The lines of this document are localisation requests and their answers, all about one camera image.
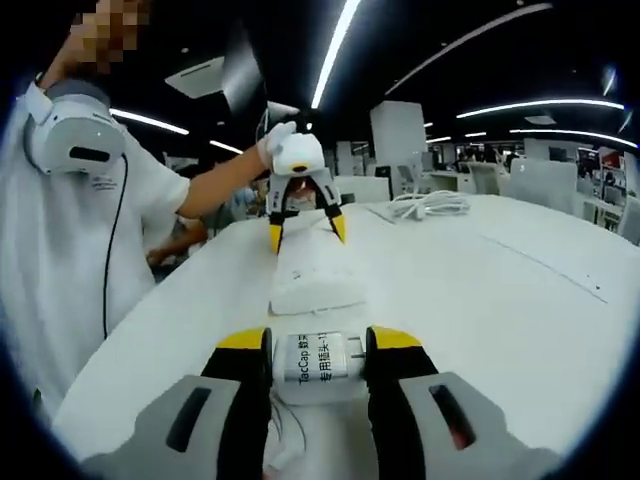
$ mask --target white cable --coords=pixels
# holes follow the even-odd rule
[[[469,211],[466,195],[439,190],[429,194],[407,193],[393,199],[389,205],[393,218],[406,219],[412,214],[417,220],[427,215],[461,215]]]

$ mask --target black cable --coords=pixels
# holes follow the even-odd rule
[[[102,284],[102,332],[104,339],[109,335],[107,332],[107,284],[109,281],[109,262],[111,261],[111,247],[113,245],[113,237],[116,234],[116,227],[120,218],[120,210],[122,209],[122,200],[124,199],[124,191],[127,188],[127,178],[129,177],[129,161],[126,155],[122,155],[124,159],[124,181],[122,182],[122,192],[120,192],[120,200],[118,201],[118,209],[116,210],[116,218],[113,221],[111,229],[111,237],[109,238],[109,247],[107,248],[107,258],[104,263],[104,283]]]

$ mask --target white shirt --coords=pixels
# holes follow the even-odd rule
[[[53,415],[104,339],[104,267],[125,163],[97,177],[44,175],[24,154],[27,117],[19,99],[0,153],[0,296],[7,317],[1,327],[28,387],[41,391]],[[166,219],[189,189],[188,179],[157,162],[124,127],[123,133],[129,172],[109,266],[109,333],[155,285],[143,220],[152,228],[154,219]]]

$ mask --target white glove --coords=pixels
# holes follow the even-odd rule
[[[260,160],[269,170],[273,167],[273,156],[282,150],[285,138],[296,133],[296,122],[279,123],[258,141]]]

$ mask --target white pillar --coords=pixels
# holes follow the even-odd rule
[[[634,154],[624,152],[624,170],[627,179],[627,195],[640,197],[640,160]]]
[[[371,110],[376,165],[391,166],[393,194],[401,193],[398,165],[407,165],[426,150],[422,105],[385,101]]]
[[[445,165],[453,165],[456,161],[456,149],[453,143],[442,144],[442,163]]]
[[[336,148],[338,172],[340,175],[353,175],[354,159],[351,154],[351,142],[338,142]]]

